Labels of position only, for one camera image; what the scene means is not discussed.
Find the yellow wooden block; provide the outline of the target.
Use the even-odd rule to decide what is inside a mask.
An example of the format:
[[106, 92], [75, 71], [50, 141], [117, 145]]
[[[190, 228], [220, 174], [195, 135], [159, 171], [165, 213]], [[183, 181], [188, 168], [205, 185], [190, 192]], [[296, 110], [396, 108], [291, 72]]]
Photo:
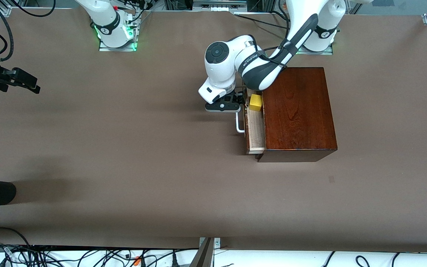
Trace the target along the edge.
[[262, 110], [263, 98], [262, 95], [253, 93], [249, 98], [249, 110], [260, 112]]

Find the silver metal drawer handle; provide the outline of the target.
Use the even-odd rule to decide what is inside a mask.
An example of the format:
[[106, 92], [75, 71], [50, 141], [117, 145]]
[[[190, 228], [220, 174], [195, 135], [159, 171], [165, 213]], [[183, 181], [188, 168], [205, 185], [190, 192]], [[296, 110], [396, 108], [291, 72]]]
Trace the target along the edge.
[[244, 111], [239, 111], [235, 113], [235, 127], [236, 131], [239, 134], [245, 135], [246, 133], [246, 126], [245, 126], [245, 118], [244, 118]]

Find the light wooden drawer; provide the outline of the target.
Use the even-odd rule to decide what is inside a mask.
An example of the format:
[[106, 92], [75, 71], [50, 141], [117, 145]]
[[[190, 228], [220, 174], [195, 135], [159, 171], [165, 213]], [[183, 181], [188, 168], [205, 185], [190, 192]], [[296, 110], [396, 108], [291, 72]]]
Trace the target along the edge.
[[246, 144], [247, 154], [262, 154], [266, 150], [265, 140], [265, 120], [263, 115], [263, 105], [260, 112], [249, 110], [249, 98], [255, 93], [262, 95], [261, 92], [250, 90], [249, 88], [243, 89], [245, 104], [244, 104], [244, 118], [246, 126]]

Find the dark red-brown wooden cabinet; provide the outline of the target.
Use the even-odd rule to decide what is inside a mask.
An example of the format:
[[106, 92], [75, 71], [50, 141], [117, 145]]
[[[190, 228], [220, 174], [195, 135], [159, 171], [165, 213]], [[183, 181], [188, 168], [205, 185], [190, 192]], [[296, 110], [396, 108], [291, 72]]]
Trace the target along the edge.
[[261, 163], [318, 162], [338, 150], [325, 69], [289, 67], [262, 93]]

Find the brown table cover mat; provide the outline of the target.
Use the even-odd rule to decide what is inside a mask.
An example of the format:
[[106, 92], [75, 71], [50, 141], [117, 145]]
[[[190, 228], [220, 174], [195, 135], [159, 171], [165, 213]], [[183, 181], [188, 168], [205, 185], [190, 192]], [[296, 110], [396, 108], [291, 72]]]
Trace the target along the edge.
[[229, 12], [158, 11], [138, 50], [100, 52], [84, 9], [7, 19], [7, 68], [39, 94], [0, 91], [0, 181], [20, 195], [0, 226], [31, 244], [238, 250], [427, 251], [427, 26], [344, 16], [325, 68], [338, 150], [318, 162], [245, 154], [234, 115], [197, 93], [207, 46], [284, 32]]

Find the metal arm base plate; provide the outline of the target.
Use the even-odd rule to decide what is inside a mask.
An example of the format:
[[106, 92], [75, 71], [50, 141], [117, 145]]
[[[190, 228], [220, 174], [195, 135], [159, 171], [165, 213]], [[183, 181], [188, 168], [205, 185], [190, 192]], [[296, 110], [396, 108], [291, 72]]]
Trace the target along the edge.
[[312, 51], [312, 50], [309, 50], [306, 47], [302, 46], [298, 50], [297, 54], [304, 54], [304, 55], [333, 55], [333, 47], [332, 47], [332, 45], [329, 45], [323, 51]]
[[137, 51], [138, 39], [129, 40], [121, 47], [107, 47], [101, 40], [99, 42], [99, 51], [113, 51], [113, 52], [132, 52]]

